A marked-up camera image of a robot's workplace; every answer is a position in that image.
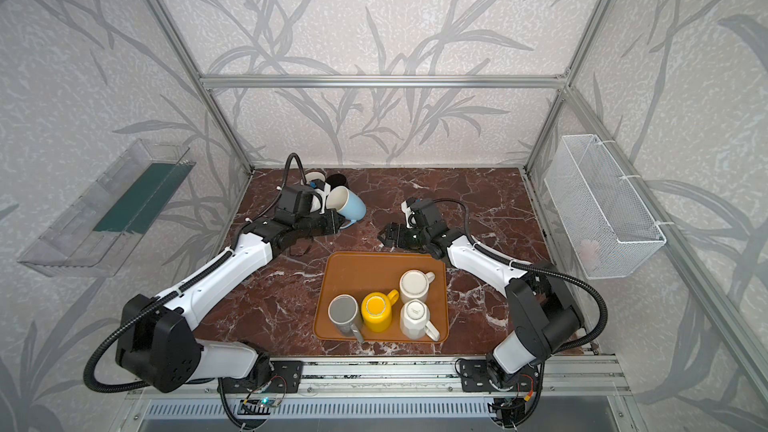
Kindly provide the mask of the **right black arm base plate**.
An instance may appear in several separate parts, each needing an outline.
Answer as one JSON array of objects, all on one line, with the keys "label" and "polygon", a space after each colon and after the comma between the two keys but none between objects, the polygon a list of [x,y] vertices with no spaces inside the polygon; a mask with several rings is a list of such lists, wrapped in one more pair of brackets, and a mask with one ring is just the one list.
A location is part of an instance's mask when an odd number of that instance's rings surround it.
[{"label": "right black arm base plate", "polygon": [[514,374],[489,367],[486,359],[458,358],[454,362],[463,392],[512,392],[529,393],[536,390],[535,380],[540,372],[537,367],[525,365]]}]

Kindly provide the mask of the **yellow mug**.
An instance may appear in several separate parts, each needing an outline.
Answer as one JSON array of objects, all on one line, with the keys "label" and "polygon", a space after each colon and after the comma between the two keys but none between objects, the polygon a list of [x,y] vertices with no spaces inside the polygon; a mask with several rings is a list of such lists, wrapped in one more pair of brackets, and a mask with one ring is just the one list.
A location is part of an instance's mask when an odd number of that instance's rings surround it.
[{"label": "yellow mug", "polygon": [[362,301],[361,314],[365,326],[374,333],[386,331],[392,323],[394,305],[399,300],[397,289],[389,293],[371,292]]}]

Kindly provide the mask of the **light blue mug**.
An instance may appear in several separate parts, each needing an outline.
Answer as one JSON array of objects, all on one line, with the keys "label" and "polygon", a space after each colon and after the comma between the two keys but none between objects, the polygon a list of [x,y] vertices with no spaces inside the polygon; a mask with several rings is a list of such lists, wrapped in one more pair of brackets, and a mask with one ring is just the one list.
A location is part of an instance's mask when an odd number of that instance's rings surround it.
[{"label": "light blue mug", "polygon": [[346,186],[335,187],[330,191],[326,199],[326,207],[335,209],[347,220],[342,229],[362,220],[367,212],[363,201]]}]

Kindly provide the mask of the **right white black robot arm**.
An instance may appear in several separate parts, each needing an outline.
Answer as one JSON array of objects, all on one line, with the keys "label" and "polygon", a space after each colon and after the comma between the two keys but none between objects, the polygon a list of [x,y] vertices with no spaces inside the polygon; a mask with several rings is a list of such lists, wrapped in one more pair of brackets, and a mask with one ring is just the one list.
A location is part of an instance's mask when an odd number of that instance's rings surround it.
[{"label": "right white black robot arm", "polygon": [[[608,323],[608,307],[593,286],[545,263],[531,264],[488,247],[471,234],[469,207],[460,200],[452,203],[462,208],[463,227],[449,227],[439,209],[441,203],[449,202],[449,198],[407,199],[401,204],[405,221],[386,225],[378,239],[386,247],[428,254],[466,271],[507,299],[513,331],[486,356],[495,386],[506,389],[523,368],[541,365],[601,335]],[[598,308],[596,325],[576,339],[572,336],[584,326],[584,316],[571,285],[591,296]]]}]

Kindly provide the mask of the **black mug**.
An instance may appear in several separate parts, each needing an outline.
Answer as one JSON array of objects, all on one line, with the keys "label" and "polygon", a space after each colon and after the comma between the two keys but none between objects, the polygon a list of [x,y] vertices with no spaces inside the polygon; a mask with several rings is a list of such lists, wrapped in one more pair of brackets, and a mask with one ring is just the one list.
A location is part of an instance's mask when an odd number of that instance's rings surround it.
[{"label": "black mug", "polygon": [[342,173],[335,173],[326,177],[326,183],[331,187],[331,189],[335,189],[337,187],[346,187],[348,184],[348,179],[347,176]]}]

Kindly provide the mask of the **grey mug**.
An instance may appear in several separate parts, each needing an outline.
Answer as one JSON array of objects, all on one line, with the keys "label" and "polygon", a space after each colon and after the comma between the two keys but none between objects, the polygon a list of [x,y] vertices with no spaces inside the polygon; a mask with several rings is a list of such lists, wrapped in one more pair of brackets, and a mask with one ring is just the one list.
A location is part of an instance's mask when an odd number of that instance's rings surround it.
[{"label": "grey mug", "polygon": [[349,294],[341,294],[332,299],[328,306],[328,317],[344,337],[354,337],[362,344],[363,320],[357,300]]}]

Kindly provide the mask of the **purple mug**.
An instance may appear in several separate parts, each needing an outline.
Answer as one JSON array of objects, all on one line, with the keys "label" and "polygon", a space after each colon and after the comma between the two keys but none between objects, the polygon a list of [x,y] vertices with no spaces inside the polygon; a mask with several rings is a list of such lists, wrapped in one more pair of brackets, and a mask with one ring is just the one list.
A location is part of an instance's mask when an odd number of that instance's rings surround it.
[{"label": "purple mug", "polygon": [[311,171],[305,175],[306,182],[313,188],[323,189],[326,183],[326,176],[320,171]]}]

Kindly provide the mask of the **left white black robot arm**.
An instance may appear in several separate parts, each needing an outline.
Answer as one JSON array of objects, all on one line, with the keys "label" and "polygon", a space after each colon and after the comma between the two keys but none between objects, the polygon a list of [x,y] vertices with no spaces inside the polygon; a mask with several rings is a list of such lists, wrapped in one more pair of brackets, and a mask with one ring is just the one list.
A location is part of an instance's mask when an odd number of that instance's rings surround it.
[{"label": "left white black robot arm", "polygon": [[84,385],[97,393],[144,387],[171,392],[188,383],[230,378],[260,387],[269,356],[243,342],[199,340],[202,319],[235,287],[301,239],[334,235],[355,223],[324,180],[282,182],[272,202],[247,220],[231,244],[163,292],[127,302],[117,330],[87,360]]}]

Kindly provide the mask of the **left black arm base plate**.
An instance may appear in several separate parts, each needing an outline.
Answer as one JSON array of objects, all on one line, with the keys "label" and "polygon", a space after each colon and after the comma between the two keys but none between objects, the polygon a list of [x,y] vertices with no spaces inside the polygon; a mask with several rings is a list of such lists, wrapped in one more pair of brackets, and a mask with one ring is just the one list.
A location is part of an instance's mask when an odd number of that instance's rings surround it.
[{"label": "left black arm base plate", "polygon": [[294,394],[299,390],[304,363],[299,360],[267,361],[255,367],[257,393]]}]

